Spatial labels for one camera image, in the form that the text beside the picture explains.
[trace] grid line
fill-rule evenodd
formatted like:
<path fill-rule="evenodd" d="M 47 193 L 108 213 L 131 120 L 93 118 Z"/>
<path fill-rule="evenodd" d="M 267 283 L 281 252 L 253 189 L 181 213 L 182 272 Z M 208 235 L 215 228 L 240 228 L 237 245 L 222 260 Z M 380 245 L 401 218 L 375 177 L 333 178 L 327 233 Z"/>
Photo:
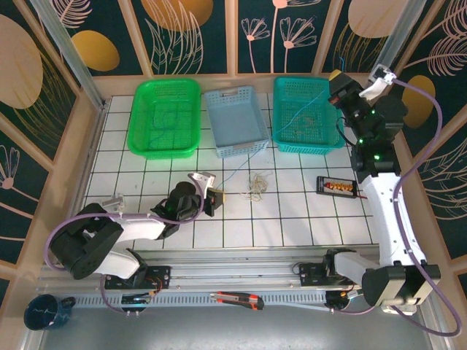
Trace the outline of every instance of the grid line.
<path fill-rule="evenodd" d="M 269 124 L 272 125 L 272 122 L 273 122 L 273 111 L 272 111 L 273 106 L 272 106 L 272 103 L 271 103 L 271 96 L 266 95 L 266 99 L 267 99 L 267 107 L 269 109 L 263 109 L 262 110 L 263 111 L 262 115 L 265 118 L 269 118 Z M 96 198 L 96 200 L 98 200 L 98 201 L 100 201 L 100 198 L 103 198 L 103 199 L 108 198 L 109 197 L 108 195 L 102 195 L 102 193 L 107 193 L 107 190 L 109 190 L 111 188 L 111 186 L 113 186 L 114 193 L 116 193 L 117 186 L 118 186 L 118 180 L 119 179 L 124 180 L 124 179 L 128 178 L 129 181 L 134 181 L 135 185 L 138 184 L 139 181 L 142 181 L 140 191 L 132 190 L 131 183 L 127 184 L 127 186 L 125 186 L 125 187 L 120 187 L 121 191 L 124 191 L 123 188 L 128 188 L 130 193 L 132 193 L 131 195 L 126 195 L 125 193 L 123 193 L 125 195 L 125 197 L 132 198 L 131 201 L 134 201 L 135 203 L 137 202 L 137 200 L 139 200 L 137 208 L 138 208 L 138 211 L 141 211 L 142 204 L 144 202 L 143 200 L 148 199 L 147 198 L 148 196 L 155 196 L 155 195 L 160 195 L 160 196 L 167 195 L 168 196 L 169 195 L 170 190 L 171 190 L 171 186 L 174 187 L 176 185 L 176 183 L 171 184 L 171 182 L 176 181 L 176 179 L 178 179 L 178 177 L 174 178 L 174 176 L 180 176 L 180 178 L 181 178 L 181 175 L 177 174 L 177 173 L 186 174 L 186 173 L 189 173 L 191 171 L 210 171 L 213 174 L 221 173 L 222 174 L 222 181 L 224 181 L 226 172 L 232 173 L 233 171 L 236 170 L 236 166 L 235 166 L 236 160 L 234 160 L 233 162 L 228 162 L 228 164 L 232 164 L 232 165 L 228 165 L 228 164 L 225 164 L 225 163 L 227 163 L 225 161 L 225 159 L 222 159 L 222 166 L 221 166 L 220 161 L 215 159 L 215 152 L 212 152 L 212 151 L 215 150 L 215 148 L 213 148 L 213 147 L 207 147 L 207 148 L 199 147 L 198 149 L 196 149 L 196 154 L 195 154 L 196 155 L 196 164 L 187 163 L 187 165 L 184 166 L 184 168 L 190 169 L 190 170 L 186 170 L 186 171 L 176 171 L 176 170 L 174 170 L 174 168 L 176 168 L 176 167 L 174 167 L 174 161 L 173 160 L 170 160 L 170 166 L 169 166 L 169 162 L 165 162 L 164 165 L 163 165 L 164 170 L 159 170 L 161 168 L 158 168 L 157 164 L 153 163 L 151 165 L 151 162 L 146 160 L 145 163 L 144 163 L 144 170 L 142 170 L 142 171 L 132 171 L 131 168 L 128 167 L 128 165 L 133 164 L 133 163 L 127 163 L 126 160 L 123 159 L 123 155 L 125 154 L 125 151 L 126 151 L 126 141 L 128 139 L 128 128 L 126 130 L 111 130 L 111 131 L 106 131 L 105 130 L 105 125 L 108 123 L 109 117 L 111 117 L 111 116 L 109 116 L 109 114 L 117 114 L 117 113 L 127 113 L 128 114 L 128 112 L 109 112 L 109 113 L 107 113 L 106 121 L 105 121 L 105 124 L 104 124 L 104 130 L 102 131 L 101 138 L 99 140 L 99 148 L 98 148 L 98 152 L 96 153 L 96 157 L 97 157 L 98 154 L 100 154 L 101 159 L 107 159 L 107 161 L 105 163 L 100 163 L 101 165 L 99 166 L 99 170 L 107 170 L 108 168 L 110 168 L 110 169 L 114 168 L 114 169 L 118 169 L 118 171 L 110 171 L 110 172 L 107 172 L 107 171 L 95 171 L 97 169 L 97 167 L 96 167 L 96 160 L 94 160 L 94 164 L 93 164 L 91 175 L 90 175 L 89 186 L 88 186 L 87 192 L 86 192 L 86 201 L 88 201 L 88 198 L 91 198 L 91 197 Z M 115 123 L 115 125 L 116 125 L 116 128 L 118 128 L 118 129 L 122 128 L 123 129 L 123 126 L 121 124 L 119 126 L 119 124 Z M 210 131 L 211 128 L 203 127 L 202 130 L 205 130 L 204 135 L 208 136 L 207 131 Z M 104 132 L 117 132 L 116 136 L 119 137 L 118 143 L 116 143 L 116 140 L 114 140 L 112 137 L 109 137 L 109 135 L 111 136 L 111 134 L 107 135 L 107 137 L 104 140 L 105 143 L 103 143 Z M 269 133 L 272 136 L 271 127 L 269 127 Z M 123 138 L 123 135 L 125 136 L 124 142 L 123 142 L 123 149 L 120 149 L 120 142 L 121 142 L 121 139 Z M 362 211 L 361 215 L 360 215 L 359 211 L 357 211 L 357 212 L 355 212 L 355 211 L 346 211 L 346 213 L 341 211 L 342 214 L 347 214 L 348 213 L 348 214 L 354 214 L 354 215 L 349 215 L 349 216 L 339 215 L 339 213 L 337 212 L 337 206 L 339 206 L 340 209 L 346 209 L 346 203 L 344 203 L 344 202 L 337 203 L 334 198 L 333 198 L 332 203 L 330 201 L 328 201 L 329 202 L 328 210 L 327 211 L 326 210 L 321 211 L 321 213 L 325 214 L 326 216 L 316 216 L 316 215 L 320 214 L 320 211 L 318 211 L 318 210 L 316 210 L 316 211 L 313 210 L 313 212 L 310 213 L 310 210 L 312 209 L 312 205 L 311 205 L 311 203 L 312 203 L 311 200 L 312 199 L 309 198 L 308 194 L 309 193 L 316 193 L 316 190 L 313 190 L 314 186 L 310 190 L 306 189 L 306 187 L 311 184 L 310 181 L 314 181 L 314 179 L 309 179 L 309 176 L 305 177 L 306 171 L 304 171 L 304 169 L 307 170 L 307 171 L 309 171 L 308 169 L 315 169 L 313 171 L 310 171 L 311 174 L 313 174 L 315 171 L 317 171 L 319 173 L 320 170 L 318 170 L 318 169 L 326 169 L 326 172 L 324 172 L 324 170 L 322 170 L 322 172 L 323 172 L 323 174 L 327 174 L 328 176 L 330 176 L 332 174 L 332 172 L 335 171 L 336 173 L 343 173 L 343 175 L 340 176 L 342 178 L 355 178 L 355 173 L 353 173 L 353 175 L 350 176 L 350 172 L 352 171 L 352 168 L 350 168 L 348 166 L 349 161 L 348 161 L 348 159 L 345 159 L 345 155 L 344 155 L 345 152 L 341 151 L 339 153 L 339 155 L 336 155 L 336 156 L 333 156 L 333 154 L 330 153 L 329 155 L 326 155 L 324 157 L 324 162 L 319 160 L 319 159 L 317 159 L 317 162 L 315 162 L 314 158 L 309 157 L 308 155 L 298 155 L 298 160 L 299 161 L 294 163 L 294 162 L 288 160 L 286 154 L 283 154 L 283 153 L 278 154 L 277 153 L 278 152 L 277 145 L 275 145 L 275 147 L 274 147 L 274 142 L 272 140 L 271 140 L 271 143 L 268 145 L 268 149 L 272 149 L 272 159 L 270 159 L 268 161 L 271 162 L 271 163 L 274 161 L 274 168 L 265 168 L 264 166 L 260 166 L 258 168 L 252 168 L 252 164 L 251 164 L 251 161 L 250 161 L 252 157 L 251 157 L 251 155 L 248 155 L 247 156 L 248 169 L 243 168 L 244 170 L 248 170 L 248 173 L 245 172 L 245 173 L 243 173 L 243 175 L 241 175 L 240 173 L 237 173 L 235 176 L 240 176 L 240 179 L 233 178 L 233 179 L 229 180 L 229 185 L 228 186 L 226 186 L 226 183 L 222 183 L 222 185 L 220 186 L 220 189 L 225 190 L 227 188 L 228 192 L 226 192 L 225 194 L 231 195 L 231 198 L 236 198 L 236 197 L 234 197 L 234 195 L 238 195 L 239 193 L 242 193 L 243 189 L 244 189 L 243 187 L 244 187 L 245 178 L 243 176 L 248 175 L 248 179 L 249 179 L 251 177 L 251 174 L 252 174 L 253 171 L 261 172 L 261 171 L 273 171 L 274 170 L 273 174 L 276 177 L 276 179 L 275 179 L 276 189 L 272 188 L 271 192 L 266 191 L 265 194 L 268 194 L 270 198 L 276 198 L 277 197 L 277 204 L 271 203 L 271 201 L 267 202 L 264 199 L 261 201 L 261 203 L 252 203 L 252 201 L 250 201 L 250 204 L 249 204 L 250 214 L 248 214 L 247 213 L 248 212 L 247 208 L 244 207 L 244 206 L 248 206 L 246 201 L 245 201 L 244 204 L 243 204 L 243 201 L 238 201 L 238 200 L 235 200 L 235 201 L 230 202 L 230 203 L 229 203 L 229 201 L 226 201 L 226 203 L 224 203 L 223 208 L 222 208 L 222 214 L 219 215 L 219 218 L 216 217 L 215 218 L 216 220 L 214 220 L 216 222 L 222 221 L 222 244 L 220 242 L 220 237 L 217 235 L 217 233 L 220 234 L 220 225 L 219 225 L 219 223 L 217 223 L 214 226 L 214 227 L 216 227 L 215 230 L 213 229 L 213 231 L 207 232 L 208 234 L 206 235 L 206 236 L 209 236 L 209 233 L 215 234 L 214 236 L 211 235 L 211 237 L 213 237 L 214 240 L 215 240 L 215 246 L 213 246 L 213 247 L 219 247 L 219 248 L 220 247 L 225 247 L 225 245 L 228 242 L 227 237 L 225 237 L 225 232 L 226 232 L 226 228 L 228 227 L 228 223 L 226 223 L 225 221 L 235 222 L 235 221 L 244 221 L 244 220 L 250 220 L 250 223 L 251 223 L 252 240 L 251 240 L 251 243 L 248 242 L 246 244 L 246 246 L 250 246 L 250 247 L 268 246 L 269 244 L 272 244 L 273 246 L 274 245 L 280 246 L 280 244 L 281 244 L 280 240 L 279 240 L 279 228 L 276 225 L 275 226 L 270 226 L 270 224 L 273 223 L 273 221 L 258 224 L 259 222 L 261 222 L 261 220 L 263 220 L 263 221 L 264 220 L 279 220 L 280 233 L 281 233 L 281 239 L 282 239 L 282 246 L 285 245 L 285 239 L 287 239 L 287 244 L 292 244 L 292 246 L 339 246 L 339 245 L 342 245 L 342 244 L 345 245 L 344 242 L 346 241 L 346 239 L 348 239 L 346 237 L 352 237 L 353 239 L 358 238 L 361 241 L 368 242 L 368 243 L 364 243 L 365 245 L 371 245 L 371 244 L 374 243 L 373 238 L 371 237 L 371 231 L 370 231 L 370 227 L 369 227 L 369 223 L 368 223 L 368 218 L 372 217 L 372 215 L 368 215 L 370 213 L 367 213 L 365 211 L 366 203 L 364 205 L 364 202 L 363 202 L 362 198 L 359 198 L 360 205 L 363 208 L 363 211 Z M 105 152 L 121 152 L 120 153 L 120 159 L 118 158 L 117 154 L 112 155 L 113 156 L 112 158 L 107 157 L 105 155 Z M 347 147 L 347 155 L 350 157 L 350 149 L 348 147 Z M 291 154 L 291 157 L 296 158 L 296 156 L 297 156 L 296 154 Z M 118 167 L 116 166 L 117 164 L 115 164 L 113 166 L 112 162 L 116 163 L 117 160 L 119 160 Z M 110 164 L 111 166 L 108 167 L 108 168 L 103 167 L 103 165 L 105 166 L 106 164 Z M 143 168 L 142 167 L 142 161 L 137 161 L 136 160 L 134 165 L 138 166 L 139 168 Z M 287 165 L 294 166 L 294 167 L 293 168 L 284 168 L 284 166 L 287 166 Z M 297 187 L 294 187 L 294 186 L 284 187 L 283 186 L 283 184 L 284 184 L 283 181 L 287 181 L 287 177 L 281 177 L 281 179 L 279 179 L 278 178 L 278 172 L 281 173 L 281 174 L 286 174 L 287 173 L 286 171 L 291 171 L 290 172 L 291 174 L 295 173 L 298 176 L 297 170 L 300 170 L 301 183 L 303 185 L 303 190 L 299 190 Z M 126 174 L 125 177 L 123 178 L 121 176 L 121 174 L 123 175 L 125 173 L 135 173 L 135 175 L 132 176 L 132 175 Z M 152 179 L 148 178 L 148 177 L 150 177 L 150 175 L 146 174 L 146 173 L 168 173 L 168 174 L 159 174 L 159 175 L 153 174 L 152 176 L 154 176 L 154 179 L 156 179 L 157 181 L 159 181 L 158 179 L 163 179 L 163 182 L 161 182 L 160 185 L 157 185 L 158 182 L 153 184 L 152 185 L 153 190 L 151 190 L 150 194 L 145 195 L 143 193 L 145 193 L 147 191 L 144 190 L 144 181 L 146 180 L 148 182 L 147 183 L 148 186 L 150 186 L 150 182 L 148 180 L 152 181 Z M 93 188 L 91 188 L 90 184 L 93 181 L 94 175 L 97 175 L 97 174 L 100 174 L 100 175 L 99 175 L 98 178 L 94 179 L 95 183 L 94 183 Z M 163 185 L 163 183 L 165 181 L 167 181 L 166 180 L 167 177 L 169 178 L 168 185 L 167 185 L 168 188 L 167 188 L 167 191 L 165 192 L 165 185 Z M 100 190 L 101 184 L 96 182 L 98 180 L 101 181 L 103 185 L 109 187 L 109 189 L 106 188 L 106 190 Z M 305 212 L 304 212 L 305 209 L 304 209 L 303 206 L 300 207 L 299 211 L 297 211 L 297 212 L 292 211 L 292 212 L 290 212 L 290 215 L 287 214 L 287 219 L 303 220 L 303 221 L 300 221 L 300 222 L 302 222 L 301 226 L 299 224 L 299 221 L 294 222 L 294 223 L 284 222 L 283 221 L 284 218 L 282 217 L 282 209 L 283 208 L 281 207 L 281 197 L 282 197 L 282 202 L 284 202 L 284 203 L 282 203 L 282 205 L 286 205 L 286 203 L 288 203 L 287 202 L 287 196 L 283 196 L 282 194 L 287 194 L 287 193 L 302 193 L 303 195 L 305 195 L 305 202 L 304 203 L 306 205 L 307 214 L 305 216 L 301 215 L 301 214 L 305 214 Z M 258 209 L 257 216 L 259 216 L 259 217 L 254 217 L 253 216 L 254 215 L 253 214 L 254 212 L 252 210 L 253 204 L 255 204 L 255 210 Z M 349 200 L 349 205 L 354 206 L 355 202 Z M 363 234 L 363 233 L 355 232 L 355 231 L 348 230 L 348 229 L 344 230 L 343 227 L 341 227 L 341 218 L 345 218 L 346 223 L 345 224 L 342 223 L 343 225 L 348 225 L 349 223 L 352 223 L 352 222 L 360 222 L 361 225 L 362 225 L 361 227 L 364 229 L 365 225 L 361 221 L 362 217 L 364 217 L 365 221 L 366 221 L 366 227 L 368 228 L 368 234 L 370 236 L 369 240 L 366 238 L 366 235 Z M 285 232 L 284 232 L 285 226 L 287 226 L 287 228 L 289 228 L 289 230 L 290 230 L 290 229 L 295 228 L 294 225 L 297 225 L 296 226 L 297 228 L 301 228 L 302 230 L 306 230 L 306 228 L 305 228 L 306 227 L 305 219 L 308 219 L 308 225 L 309 225 L 308 228 L 309 228 L 310 235 L 311 235 L 311 245 L 309 244 L 309 241 L 307 240 L 308 236 L 306 237 L 306 240 L 305 240 L 305 237 L 297 236 L 298 241 L 294 241 L 293 239 L 290 240 L 293 236 L 290 236 L 290 237 L 285 236 Z M 312 226 L 312 220 L 313 219 L 317 220 L 317 224 L 318 224 L 314 228 Z M 320 222 L 319 219 L 328 219 L 328 221 L 323 220 L 323 221 Z M 213 221 L 213 218 L 202 217 L 201 219 L 198 219 L 196 221 L 199 221 L 200 223 L 198 225 L 196 225 L 195 222 L 193 223 L 193 237 L 191 239 L 191 242 L 181 241 L 181 244 L 186 244 L 185 245 L 186 249 L 195 249 L 195 246 L 198 246 L 198 244 L 203 245 L 203 244 L 210 243 L 210 242 L 208 242 L 206 240 L 211 239 L 211 238 L 204 238 L 203 236 L 205 236 L 205 235 L 203 235 L 202 234 L 203 232 L 200 232 L 200 231 L 201 230 L 207 230 L 207 228 L 210 228 L 211 225 L 209 225 L 207 223 L 204 223 L 203 225 L 201 225 L 201 222 Z M 334 240 L 332 240 L 332 241 L 327 239 L 327 237 L 329 236 L 329 234 L 328 234 L 329 228 L 334 230 L 333 231 Z M 340 243 L 339 243 L 339 239 L 338 239 L 337 232 L 336 232 L 337 230 L 339 230 L 339 237 L 341 239 Z M 240 244 L 242 243 L 242 241 L 239 241 L 240 238 L 236 238 L 236 237 L 233 237 L 233 238 L 237 239 L 237 242 L 239 242 Z M 165 240 L 163 240 L 162 249 L 171 249 L 171 248 L 166 248 Z"/>

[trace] cable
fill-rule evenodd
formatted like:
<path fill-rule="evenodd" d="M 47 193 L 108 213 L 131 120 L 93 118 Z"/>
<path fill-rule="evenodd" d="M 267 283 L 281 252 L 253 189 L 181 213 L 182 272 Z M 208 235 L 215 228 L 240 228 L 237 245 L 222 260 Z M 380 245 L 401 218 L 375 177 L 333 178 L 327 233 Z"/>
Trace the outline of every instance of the cable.
<path fill-rule="evenodd" d="M 418 161 L 415 162 L 415 164 L 409 169 L 409 171 L 407 171 L 399 179 L 399 181 L 398 181 L 398 183 L 395 186 L 394 191 L 393 191 L 393 205 L 394 205 L 395 218 L 397 220 L 397 225 L 399 227 L 399 230 L 401 231 L 402 241 L 403 241 L 404 246 L 405 246 L 405 248 L 407 250 L 407 254 L 410 256 L 410 259 L 412 259 L 412 262 L 417 267 L 418 271 L 422 274 L 422 276 L 425 278 L 425 280 L 431 285 L 433 290 L 436 292 L 436 294 L 440 297 L 440 299 L 443 301 L 443 303 L 449 309 L 452 316 L 454 317 L 454 320 L 455 320 L 455 323 L 456 323 L 457 327 L 453 332 L 439 332 L 437 330 L 432 330 L 432 329 L 427 328 L 427 327 L 423 326 L 422 324 L 414 321 L 413 319 L 411 319 L 407 315 L 404 315 L 404 313 L 401 310 L 399 310 L 398 308 L 396 308 L 395 306 L 393 306 L 392 308 L 395 310 L 395 312 L 397 312 L 403 318 L 410 321 L 412 324 L 416 325 L 417 327 L 422 328 L 424 331 L 426 331 L 428 333 L 431 333 L 431 334 L 434 334 L 434 335 L 439 335 L 441 337 L 455 337 L 455 336 L 459 335 L 460 332 L 461 332 L 462 320 L 460 319 L 460 316 L 459 316 L 458 312 L 455 310 L 454 306 L 447 299 L 446 295 L 444 295 L 444 293 L 439 289 L 439 287 L 436 285 L 436 283 L 433 281 L 433 279 L 431 279 L 431 277 L 426 273 L 425 269 L 421 266 L 421 264 L 418 262 L 417 258 L 415 257 L 415 255 L 414 255 L 414 253 L 412 251 L 412 248 L 410 247 L 410 242 L 409 242 L 409 239 L 407 238 L 406 231 L 404 229 L 404 224 L 403 224 L 403 221 L 402 221 L 401 211 L 400 211 L 400 208 L 399 208 L 399 201 L 398 201 L 398 194 L 399 194 L 399 191 L 402 188 L 402 185 L 404 184 L 404 182 L 409 178 L 410 175 L 412 175 L 412 173 L 414 171 L 416 171 L 422 165 L 423 162 L 425 162 L 425 160 L 428 159 L 428 157 L 431 154 L 431 151 L 435 147 L 436 141 L 438 140 L 439 134 L 441 132 L 441 127 L 443 125 L 443 112 L 441 110 L 441 106 L 439 106 L 438 101 L 433 96 L 431 96 L 430 94 L 428 94 L 425 91 L 419 89 L 418 87 L 407 84 L 407 83 L 402 82 L 402 81 L 400 81 L 398 79 L 394 79 L 393 82 L 400 85 L 400 86 L 402 86 L 402 87 L 404 87 L 404 88 L 408 88 L 410 90 L 413 90 L 413 91 L 425 96 L 426 98 L 428 98 L 433 103 L 433 105 L 435 106 L 435 109 L 436 109 L 436 111 L 438 113 L 438 125 L 436 127 L 435 135 L 432 138 L 432 140 L 431 140 L 430 144 L 428 145 L 428 147 L 426 148 L 426 150 L 424 151 L 424 153 L 422 154 L 422 156 L 418 159 Z"/>
<path fill-rule="evenodd" d="M 262 149 L 259 149 L 258 151 L 256 151 L 255 153 L 253 153 L 253 155 L 250 157 L 250 155 L 248 155 L 248 159 L 243 163 L 241 164 L 227 179 L 225 179 L 224 181 L 222 181 L 217 187 L 216 187 L 216 190 L 219 190 L 219 187 L 222 186 L 222 184 L 226 183 L 228 180 L 231 179 L 231 177 L 233 175 L 235 175 L 235 173 L 240 170 L 240 168 L 242 166 L 244 166 L 246 163 L 248 163 L 248 160 L 250 160 L 251 158 L 255 157 L 256 153 L 260 152 Z"/>
<path fill-rule="evenodd" d="M 298 110 L 298 112 L 295 113 L 295 115 L 292 117 L 292 119 L 289 121 L 289 123 L 288 123 L 286 126 L 283 126 L 282 128 L 280 128 L 278 131 L 276 131 L 276 132 L 274 133 L 274 135 L 277 135 L 278 133 L 280 133 L 280 132 L 283 131 L 284 129 L 288 128 L 288 127 L 290 126 L 290 124 L 292 124 L 292 122 L 294 121 L 294 119 L 297 118 L 297 116 L 298 116 L 305 108 L 307 108 L 310 104 L 312 104 L 313 102 L 315 102 L 316 99 L 317 99 L 318 97 L 320 97 L 322 93 L 324 93 L 324 90 L 321 91 L 321 92 L 318 94 L 318 96 L 316 96 L 315 98 L 313 98 L 308 104 L 306 104 L 305 106 L 301 107 L 301 108 Z"/>
<path fill-rule="evenodd" d="M 201 189 L 200 184 L 193 178 L 193 175 L 188 174 L 188 177 L 191 179 L 191 181 L 194 182 L 196 189 L 198 190 L 199 193 L 203 193 L 203 190 Z M 70 219 L 67 219 L 63 221 L 59 226 L 53 229 L 52 233 L 47 237 L 47 240 L 45 241 L 44 245 L 44 261 L 47 264 L 49 268 L 55 271 L 65 271 L 65 268 L 59 268 L 58 266 L 55 266 L 52 264 L 49 258 L 49 248 L 50 248 L 50 243 L 54 239 L 55 235 L 65 226 L 67 226 L 71 222 L 75 222 L 80 219 L 90 219 L 90 218 L 95 218 L 95 217 L 109 217 L 112 219 L 153 219 L 158 222 L 165 222 L 166 224 L 173 224 L 173 225 L 181 225 L 181 224 L 188 224 L 189 222 L 195 221 L 199 215 L 202 213 L 202 208 L 204 208 L 204 196 L 201 197 L 201 202 L 200 202 L 200 210 L 196 213 L 196 215 L 190 219 L 187 219 L 185 221 L 174 221 L 174 220 L 169 220 L 169 219 L 164 219 L 163 217 L 157 217 L 152 214 L 119 214 L 119 213 L 89 213 L 89 214 L 81 214 L 77 215 L 75 217 L 71 217 Z"/>
<path fill-rule="evenodd" d="M 346 143 L 347 143 L 348 145 L 354 147 L 355 145 L 354 145 L 352 142 L 350 142 L 350 140 L 349 140 L 349 139 L 344 135 L 344 133 L 341 131 L 341 128 L 339 127 L 339 120 L 340 120 L 340 119 L 345 120 L 344 117 L 339 117 L 339 118 L 337 118 L 337 120 L 336 120 L 336 129 L 337 129 L 337 132 L 338 132 L 339 135 L 346 141 Z"/>
<path fill-rule="evenodd" d="M 340 59 L 341 62 L 342 62 L 342 65 L 341 65 L 341 72 L 344 73 L 344 69 L 345 69 L 345 59 L 343 59 L 342 57 L 339 57 L 339 59 Z"/>
<path fill-rule="evenodd" d="M 344 310 L 337 310 L 337 309 L 335 309 L 335 311 L 338 311 L 341 314 L 346 314 L 346 315 L 350 315 L 350 316 L 357 316 L 357 315 L 367 314 L 368 312 L 373 311 L 373 309 L 374 309 L 374 306 L 370 306 L 369 308 L 367 308 L 366 310 L 363 310 L 363 311 L 344 311 Z"/>

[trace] teal plastic basket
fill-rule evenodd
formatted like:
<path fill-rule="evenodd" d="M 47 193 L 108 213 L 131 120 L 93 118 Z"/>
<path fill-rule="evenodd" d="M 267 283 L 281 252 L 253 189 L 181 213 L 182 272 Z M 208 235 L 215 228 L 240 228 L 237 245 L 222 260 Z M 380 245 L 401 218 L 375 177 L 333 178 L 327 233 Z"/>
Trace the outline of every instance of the teal plastic basket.
<path fill-rule="evenodd" d="M 316 101 L 305 107 L 316 97 Z M 325 155 L 344 146 L 344 140 L 336 129 L 336 120 L 341 117 L 341 112 L 328 102 L 329 97 L 327 79 L 276 78 L 272 138 L 279 151 Z M 343 130 L 342 120 L 338 125 Z"/>

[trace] mug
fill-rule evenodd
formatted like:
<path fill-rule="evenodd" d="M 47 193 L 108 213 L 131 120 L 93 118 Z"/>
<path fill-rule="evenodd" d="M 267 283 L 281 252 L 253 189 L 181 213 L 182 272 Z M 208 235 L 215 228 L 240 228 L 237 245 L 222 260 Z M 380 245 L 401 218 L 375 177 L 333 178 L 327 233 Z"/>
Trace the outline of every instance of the mug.
<path fill-rule="evenodd" d="M 50 294 L 34 298 L 24 311 L 24 324 L 30 330 L 54 330 L 64 326 L 76 303 L 74 297 L 63 300 Z"/>

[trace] small white bracket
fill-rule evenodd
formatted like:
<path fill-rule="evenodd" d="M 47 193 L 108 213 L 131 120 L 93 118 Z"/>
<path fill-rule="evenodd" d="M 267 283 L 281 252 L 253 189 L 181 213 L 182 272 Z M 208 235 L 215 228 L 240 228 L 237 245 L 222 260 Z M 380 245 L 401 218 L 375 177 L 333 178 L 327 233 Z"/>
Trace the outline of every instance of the small white bracket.
<path fill-rule="evenodd" d="M 387 86 L 392 85 L 396 77 L 397 76 L 389 70 L 388 67 L 378 64 L 368 78 L 369 82 L 372 84 L 358 95 L 361 98 L 365 98 L 367 101 L 371 101 L 381 95 Z"/>

